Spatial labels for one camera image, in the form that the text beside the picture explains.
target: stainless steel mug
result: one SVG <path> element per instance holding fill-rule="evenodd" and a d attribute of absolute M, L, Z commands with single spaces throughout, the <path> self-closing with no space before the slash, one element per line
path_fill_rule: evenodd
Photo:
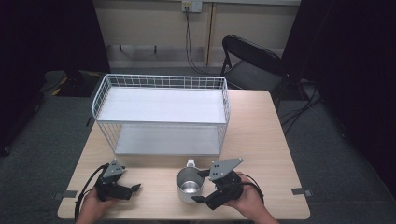
<path fill-rule="evenodd" d="M 204 187 L 204 178 L 198 175 L 194 160 L 188 160 L 187 166 L 181 169 L 176 177 L 177 194 L 185 203 L 195 203 L 191 196 L 200 196 Z"/>

